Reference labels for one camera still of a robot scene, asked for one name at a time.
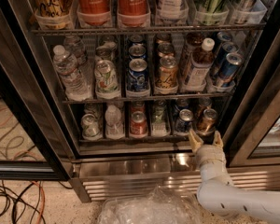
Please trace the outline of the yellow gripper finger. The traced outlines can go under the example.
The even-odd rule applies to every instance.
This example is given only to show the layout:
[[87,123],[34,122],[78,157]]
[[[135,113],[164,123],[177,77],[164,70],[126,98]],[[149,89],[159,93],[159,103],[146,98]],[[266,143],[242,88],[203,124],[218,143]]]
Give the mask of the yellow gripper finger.
[[218,148],[223,148],[223,146],[224,146],[223,141],[221,139],[221,134],[219,131],[215,131],[215,133],[214,133],[213,145]]
[[189,144],[193,153],[196,153],[198,149],[203,145],[202,138],[194,132],[193,129],[189,130]]

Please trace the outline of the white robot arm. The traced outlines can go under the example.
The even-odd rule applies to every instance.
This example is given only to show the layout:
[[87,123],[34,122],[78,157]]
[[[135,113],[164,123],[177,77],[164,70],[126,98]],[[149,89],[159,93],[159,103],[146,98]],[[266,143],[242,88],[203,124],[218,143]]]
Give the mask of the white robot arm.
[[199,204],[209,212],[226,219],[245,214],[280,224],[280,192],[236,188],[226,168],[226,156],[219,131],[207,145],[193,129],[189,144],[195,155],[202,179],[197,190]]

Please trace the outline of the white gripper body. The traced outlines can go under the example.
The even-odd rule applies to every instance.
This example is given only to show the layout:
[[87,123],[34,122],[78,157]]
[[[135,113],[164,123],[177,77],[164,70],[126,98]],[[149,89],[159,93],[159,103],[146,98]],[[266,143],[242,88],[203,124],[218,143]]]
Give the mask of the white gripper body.
[[226,166],[225,153],[221,147],[214,145],[202,145],[196,152],[196,162],[199,168],[211,161],[218,161],[223,167]]

